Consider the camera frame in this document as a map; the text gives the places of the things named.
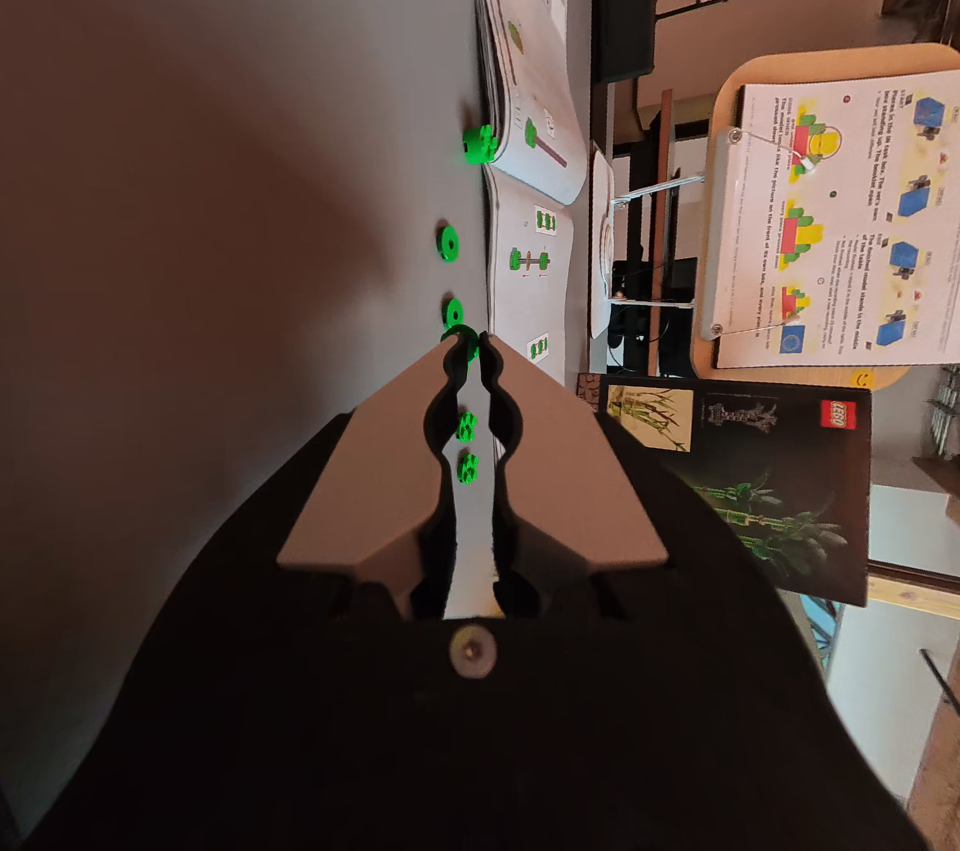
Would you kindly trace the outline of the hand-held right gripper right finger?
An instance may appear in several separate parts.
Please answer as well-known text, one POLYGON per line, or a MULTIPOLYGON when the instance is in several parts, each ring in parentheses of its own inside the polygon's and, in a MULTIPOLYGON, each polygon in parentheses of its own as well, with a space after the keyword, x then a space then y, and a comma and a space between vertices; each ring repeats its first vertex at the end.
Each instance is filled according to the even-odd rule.
POLYGON ((598 574, 664 566, 667 548, 590 406, 495 335, 480 335, 478 354, 502 451, 491 521, 504 616, 538 617, 598 574))

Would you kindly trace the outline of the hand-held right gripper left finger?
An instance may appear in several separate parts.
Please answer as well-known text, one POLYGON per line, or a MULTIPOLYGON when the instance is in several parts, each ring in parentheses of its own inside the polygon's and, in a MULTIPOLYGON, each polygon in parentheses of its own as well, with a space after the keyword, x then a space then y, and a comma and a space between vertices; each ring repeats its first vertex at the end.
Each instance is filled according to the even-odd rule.
POLYGON ((399 612, 440 619, 457 550, 450 463, 462 335, 356 406, 282 545, 287 571, 380 584, 399 612))

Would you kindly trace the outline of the grey desk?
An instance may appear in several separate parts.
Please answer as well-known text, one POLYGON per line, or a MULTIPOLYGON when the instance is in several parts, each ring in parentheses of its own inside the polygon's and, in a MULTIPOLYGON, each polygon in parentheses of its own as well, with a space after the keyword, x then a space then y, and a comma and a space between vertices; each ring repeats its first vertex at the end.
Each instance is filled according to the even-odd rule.
POLYGON ((434 338, 473 0, 2 0, 2 608, 150 618, 434 338))

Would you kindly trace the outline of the black bamboo set box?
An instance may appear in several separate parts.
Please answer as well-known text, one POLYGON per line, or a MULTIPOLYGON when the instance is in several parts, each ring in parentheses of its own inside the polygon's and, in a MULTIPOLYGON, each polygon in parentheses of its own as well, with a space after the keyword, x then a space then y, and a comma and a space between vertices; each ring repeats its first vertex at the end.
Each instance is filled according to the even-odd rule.
POLYGON ((867 604, 871 390, 580 373, 575 392, 705 500, 775 587, 867 604))

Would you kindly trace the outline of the open instruction booklet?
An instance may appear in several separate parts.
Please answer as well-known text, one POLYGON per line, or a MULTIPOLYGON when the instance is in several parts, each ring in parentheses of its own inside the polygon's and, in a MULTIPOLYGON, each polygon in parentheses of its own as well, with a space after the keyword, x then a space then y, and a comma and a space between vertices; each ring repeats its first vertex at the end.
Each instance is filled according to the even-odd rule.
POLYGON ((487 329, 560 384, 567 377, 569 207, 587 179, 570 88, 569 0, 476 0, 495 160, 486 186, 487 329))

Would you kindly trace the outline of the black monitor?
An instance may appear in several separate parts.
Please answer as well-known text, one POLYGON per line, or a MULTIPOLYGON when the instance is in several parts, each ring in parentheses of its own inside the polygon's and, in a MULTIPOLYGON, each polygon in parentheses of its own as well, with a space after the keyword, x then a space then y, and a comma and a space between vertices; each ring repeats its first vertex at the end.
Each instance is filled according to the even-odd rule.
POLYGON ((592 79, 616 84, 655 66, 657 0, 592 0, 592 79))

